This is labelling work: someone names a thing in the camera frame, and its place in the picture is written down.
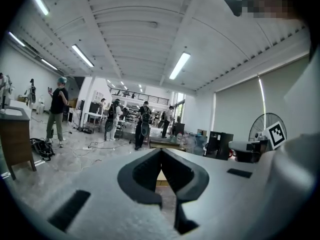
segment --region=black t-shirt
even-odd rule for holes
[[[138,112],[140,112],[141,115],[143,115],[144,113],[151,114],[151,109],[148,106],[141,106]]]
[[[66,100],[69,101],[69,96],[68,96],[68,92],[67,92],[66,88],[55,89],[55,91],[52,94],[52,102],[51,102],[51,108],[50,108],[50,112],[52,114],[60,114],[64,111],[65,104],[64,104],[62,97],[59,96],[60,91],[63,92]]]

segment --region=shoe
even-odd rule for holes
[[[49,143],[49,144],[54,143],[51,138],[46,138],[46,139],[45,139],[45,142],[46,142],[46,143]]]

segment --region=ceiling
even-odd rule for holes
[[[43,1],[47,16],[27,0],[10,30],[65,75],[123,81],[135,92],[144,84],[193,94],[304,28],[298,20],[236,17],[224,0]],[[170,80],[182,52],[191,57]]]

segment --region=railing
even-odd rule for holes
[[[162,104],[162,105],[168,105],[168,103],[169,103],[169,100],[167,98],[155,97],[155,96],[146,95],[143,93],[133,92],[133,91],[128,91],[128,90],[111,88],[110,93],[111,93],[111,95],[132,98],[134,100],[140,100],[140,101],[148,101],[148,102],[158,103],[158,104]]]

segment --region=electric fan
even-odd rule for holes
[[[181,138],[180,147],[184,149],[187,153],[193,154],[194,148],[196,147],[196,145],[197,145],[196,138],[192,136],[185,135]]]
[[[282,126],[284,136],[287,136],[287,130],[284,124],[284,121],[281,120],[279,116],[277,116],[274,113],[266,113],[260,115],[253,123],[250,133],[249,133],[249,141],[253,142],[255,141],[256,134],[261,133],[265,128],[268,128],[275,124],[276,122],[279,122]]]

